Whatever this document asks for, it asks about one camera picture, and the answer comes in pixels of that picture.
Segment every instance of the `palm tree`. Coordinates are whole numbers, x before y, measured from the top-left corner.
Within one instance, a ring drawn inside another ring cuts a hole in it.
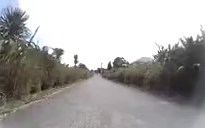
[[[8,39],[27,39],[30,30],[26,26],[29,15],[20,8],[7,7],[0,14],[0,35]]]
[[[74,55],[74,64],[75,64],[75,67],[76,67],[76,64],[78,64],[78,55]]]

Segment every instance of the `tree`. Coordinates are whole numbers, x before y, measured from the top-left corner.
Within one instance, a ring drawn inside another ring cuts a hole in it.
[[[29,15],[20,8],[7,7],[0,14],[0,35],[5,39],[27,39],[30,30],[26,27]]]
[[[127,67],[129,64],[123,57],[116,57],[113,62],[113,68]]]
[[[57,61],[60,62],[61,56],[64,54],[64,50],[62,48],[53,48],[52,55],[55,57]]]
[[[76,67],[76,65],[79,63],[79,61],[78,61],[78,55],[76,54],[76,55],[74,55],[74,64],[75,64],[75,67]]]
[[[88,68],[86,67],[86,65],[83,64],[83,63],[80,63],[80,64],[79,64],[79,68],[83,68],[83,69],[87,69],[87,70],[88,70]]]
[[[111,65],[111,62],[109,62],[107,65],[107,70],[111,70],[111,69],[112,69],[112,65]]]

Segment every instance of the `roadside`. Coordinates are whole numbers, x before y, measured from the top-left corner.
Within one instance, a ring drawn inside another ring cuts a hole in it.
[[[55,88],[51,88],[48,90],[44,90],[35,94],[31,94],[28,96],[24,96],[20,100],[14,100],[6,103],[5,105],[0,107],[0,118],[6,117],[8,114],[16,112],[20,109],[28,107],[34,103],[38,103],[52,97],[55,94],[62,92],[64,89],[76,86],[79,82],[84,81],[86,79],[79,79],[71,84],[66,84],[63,86],[58,86]]]

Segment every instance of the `sky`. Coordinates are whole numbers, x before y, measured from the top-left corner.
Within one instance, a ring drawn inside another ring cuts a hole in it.
[[[164,46],[205,28],[205,0],[0,0],[17,3],[40,29],[40,46],[63,48],[62,62],[74,54],[90,69],[116,57],[132,62],[152,57]]]

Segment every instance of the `road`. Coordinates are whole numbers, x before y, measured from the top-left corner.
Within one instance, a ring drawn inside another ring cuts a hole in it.
[[[191,107],[96,75],[10,114],[1,128],[191,128],[197,115]]]

